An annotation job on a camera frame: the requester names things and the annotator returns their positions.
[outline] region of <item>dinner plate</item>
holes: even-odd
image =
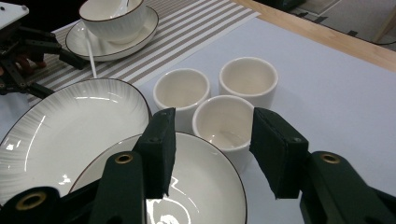
[[[71,191],[102,176],[107,159],[134,147],[140,135],[106,150],[84,170]],[[157,223],[245,224],[247,201],[230,161],[204,139],[177,133],[177,152],[169,197],[147,200],[147,221]]]
[[[147,8],[147,16],[145,24],[139,35],[133,41],[126,44],[115,44],[105,41],[88,31],[90,39],[92,56],[97,62],[106,62],[117,60],[131,55],[142,49],[154,37],[158,27],[159,17],[157,12],[151,7]],[[79,57],[89,60],[90,54],[87,49],[85,36],[85,25],[83,21],[79,21],[67,33],[65,44],[66,47]]]
[[[0,204],[33,187],[69,192],[103,151],[142,133],[151,112],[141,92],[110,78],[81,81],[27,111],[0,145]]]

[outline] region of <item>teacup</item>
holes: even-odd
[[[176,109],[175,129],[192,133],[191,120],[195,109],[210,97],[209,79],[200,71],[181,68],[158,79],[153,98],[158,109]]]
[[[219,94],[235,95],[256,107],[272,105],[278,73],[267,61],[244,57],[226,63],[219,73]]]
[[[254,106],[233,95],[219,95],[201,103],[192,118],[196,136],[224,153],[241,174],[251,161],[249,152]]]
[[[88,0],[79,9],[81,20],[91,33],[106,41],[125,44],[133,41],[146,18],[144,0],[129,0],[127,12],[119,15],[121,0]]]

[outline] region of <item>white table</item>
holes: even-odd
[[[217,95],[220,68],[243,56],[263,58],[278,70],[272,109],[308,139],[311,152],[343,156],[369,186],[396,195],[396,74],[258,19],[168,71],[200,70],[212,83],[212,95]],[[160,76],[137,86],[153,113],[157,108],[152,88]],[[276,201],[255,161],[241,178],[248,224],[303,223],[299,200]]]

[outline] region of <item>table surface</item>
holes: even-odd
[[[235,2],[259,10],[260,20],[247,21],[162,75],[183,67],[200,70],[214,96],[228,61],[253,56],[272,63],[280,78],[271,109],[308,139],[310,151],[343,156],[368,185],[396,195],[395,53],[252,1]],[[137,86],[153,113],[158,109],[152,89],[160,76]],[[13,103],[2,110],[15,122],[28,109],[26,99],[19,97],[19,104],[15,95],[6,97]],[[7,131],[3,124],[1,129]],[[241,179],[248,224],[303,223],[299,200],[276,200],[257,162]]]

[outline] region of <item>striped placemat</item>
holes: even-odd
[[[97,62],[98,77],[117,78],[136,87],[159,75],[170,66],[204,48],[232,29],[259,15],[250,8],[229,0],[146,0],[160,17],[155,36],[137,53],[110,62]],[[73,24],[55,31],[64,49],[65,37]],[[78,70],[59,60],[57,55],[45,55],[48,66],[31,80],[57,91],[81,80],[93,78],[90,66]],[[29,96],[29,104],[41,99]]]

